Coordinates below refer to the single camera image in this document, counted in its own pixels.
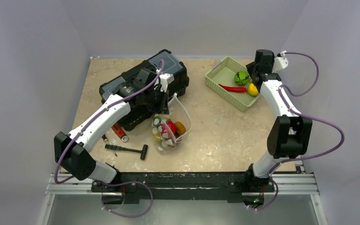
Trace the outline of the clear zip top bag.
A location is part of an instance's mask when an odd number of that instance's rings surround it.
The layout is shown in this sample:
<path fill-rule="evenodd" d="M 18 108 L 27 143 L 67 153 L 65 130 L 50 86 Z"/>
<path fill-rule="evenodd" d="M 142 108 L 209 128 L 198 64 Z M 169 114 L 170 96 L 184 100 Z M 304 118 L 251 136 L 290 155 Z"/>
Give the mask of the clear zip top bag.
<path fill-rule="evenodd" d="M 154 114 L 152 133 L 156 149 L 167 154 L 180 147 L 188 138 L 192 121 L 184 105 L 174 94 L 168 101 L 168 114 Z"/>

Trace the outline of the green toy pepper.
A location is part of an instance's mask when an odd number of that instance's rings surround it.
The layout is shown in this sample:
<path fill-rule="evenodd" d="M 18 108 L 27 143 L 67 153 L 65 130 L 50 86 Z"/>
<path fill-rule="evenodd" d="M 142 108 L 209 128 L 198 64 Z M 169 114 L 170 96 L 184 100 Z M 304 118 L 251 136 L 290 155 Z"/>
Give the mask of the green toy pepper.
<path fill-rule="evenodd" d="M 171 121 L 170 116 L 169 115 L 156 114 L 153 117 L 152 124 L 154 126 L 160 125 L 162 123 L 162 121 Z"/>

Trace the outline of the orange toy fruit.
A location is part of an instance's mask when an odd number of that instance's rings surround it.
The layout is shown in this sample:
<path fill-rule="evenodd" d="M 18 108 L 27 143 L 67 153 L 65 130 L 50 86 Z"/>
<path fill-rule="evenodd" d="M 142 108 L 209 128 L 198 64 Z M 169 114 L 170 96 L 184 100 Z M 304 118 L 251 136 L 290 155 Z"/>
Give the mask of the orange toy fruit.
<path fill-rule="evenodd" d="M 183 135 L 186 133 L 187 129 L 186 127 L 179 121 L 175 122 L 175 132 L 177 135 Z"/>

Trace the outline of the red toy apple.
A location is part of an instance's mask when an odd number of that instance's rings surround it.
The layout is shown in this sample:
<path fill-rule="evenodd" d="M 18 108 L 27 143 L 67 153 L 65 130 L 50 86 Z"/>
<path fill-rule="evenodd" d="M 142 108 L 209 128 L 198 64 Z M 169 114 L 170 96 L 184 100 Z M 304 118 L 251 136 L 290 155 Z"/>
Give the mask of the red toy apple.
<path fill-rule="evenodd" d="M 176 130 L 175 130 L 175 124 L 172 121 L 165 121 L 162 124 L 162 133 L 163 134 L 169 134 L 169 132 L 171 131 L 171 133 L 173 135 L 176 134 Z"/>

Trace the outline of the red toy chili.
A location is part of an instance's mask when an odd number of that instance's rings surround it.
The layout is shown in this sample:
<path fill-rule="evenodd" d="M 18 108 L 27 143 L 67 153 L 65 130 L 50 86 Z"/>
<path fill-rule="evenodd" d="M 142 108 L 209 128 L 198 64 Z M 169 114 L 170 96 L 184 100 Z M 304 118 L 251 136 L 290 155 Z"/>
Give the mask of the red toy chili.
<path fill-rule="evenodd" d="M 246 87 L 232 87 L 232 86 L 225 86 L 225 85 L 221 85 L 221 84 L 219 84 L 219 86 L 221 88 L 223 88 L 224 90 L 228 91 L 228 92 L 234 92 L 234 93 L 245 93 L 245 92 L 247 92 Z"/>

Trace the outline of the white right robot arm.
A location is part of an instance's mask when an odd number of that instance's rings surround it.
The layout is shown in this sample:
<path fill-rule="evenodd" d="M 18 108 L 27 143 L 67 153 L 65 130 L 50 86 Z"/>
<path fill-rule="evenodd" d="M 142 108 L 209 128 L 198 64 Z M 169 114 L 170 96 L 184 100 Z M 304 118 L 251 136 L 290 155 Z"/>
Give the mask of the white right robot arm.
<path fill-rule="evenodd" d="M 308 148 L 313 122 L 299 115 L 283 90 L 278 71 L 287 66 L 284 52 L 275 55 L 264 49 L 256 50 L 254 62 L 247 65 L 253 85 L 276 117 L 267 137 L 267 151 L 246 171 L 244 184 L 251 191 L 267 184 L 270 175 L 286 160 L 304 155 Z"/>

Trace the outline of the dark red toy fruit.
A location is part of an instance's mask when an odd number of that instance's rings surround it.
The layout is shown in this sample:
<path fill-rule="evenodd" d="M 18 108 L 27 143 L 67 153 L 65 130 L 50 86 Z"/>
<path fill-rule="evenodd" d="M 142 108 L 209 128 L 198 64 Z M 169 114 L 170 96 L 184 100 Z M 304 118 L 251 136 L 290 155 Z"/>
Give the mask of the dark red toy fruit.
<path fill-rule="evenodd" d="M 166 140 L 166 143 L 167 145 L 170 145 L 170 146 L 176 146 L 177 145 L 177 139 L 174 137 L 174 138 L 168 138 Z"/>

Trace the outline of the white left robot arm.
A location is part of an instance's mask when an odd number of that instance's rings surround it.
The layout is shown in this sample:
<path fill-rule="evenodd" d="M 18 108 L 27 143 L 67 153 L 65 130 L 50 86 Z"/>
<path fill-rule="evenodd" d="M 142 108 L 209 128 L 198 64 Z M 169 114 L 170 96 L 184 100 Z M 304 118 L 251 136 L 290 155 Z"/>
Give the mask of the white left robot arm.
<path fill-rule="evenodd" d="M 55 183 L 66 182 L 58 179 L 59 170 L 63 168 L 78 180 L 98 180 L 108 191 L 117 191 L 121 186 L 118 171 L 95 160 L 91 151 L 106 131 L 136 106 L 144 105 L 151 112 L 162 112 L 167 107 L 168 86 L 173 81 L 174 76 L 163 73 L 161 68 L 156 72 L 142 69 L 133 80 L 116 82 L 107 100 L 85 122 L 54 137 Z"/>

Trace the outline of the yellow toy banana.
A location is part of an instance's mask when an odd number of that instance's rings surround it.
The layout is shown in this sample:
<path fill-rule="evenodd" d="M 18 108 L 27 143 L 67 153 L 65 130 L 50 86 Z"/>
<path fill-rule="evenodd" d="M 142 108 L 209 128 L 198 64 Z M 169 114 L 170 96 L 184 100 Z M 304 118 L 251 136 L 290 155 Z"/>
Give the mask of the yellow toy banana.
<path fill-rule="evenodd" d="M 161 136 L 161 134 L 159 132 L 155 133 L 153 137 L 154 137 L 155 142 L 165 141 L 165 139 Z"/>

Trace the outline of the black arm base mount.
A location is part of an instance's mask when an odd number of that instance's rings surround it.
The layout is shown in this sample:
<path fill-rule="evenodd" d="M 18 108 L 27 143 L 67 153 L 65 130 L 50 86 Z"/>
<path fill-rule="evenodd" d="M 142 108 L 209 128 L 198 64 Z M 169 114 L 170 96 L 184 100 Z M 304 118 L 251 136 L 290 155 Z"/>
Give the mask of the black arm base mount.
<path fill-rule="evenodd" d="M 248 185 L 245 172 L 121 172 L 114 187 L 94 180 L 93 193 L 118 194 L 124 204 L 140 200 L 213 200 L 246 205 L 263 205 L 264 196 L 273 194 L 273 181 Z"/>

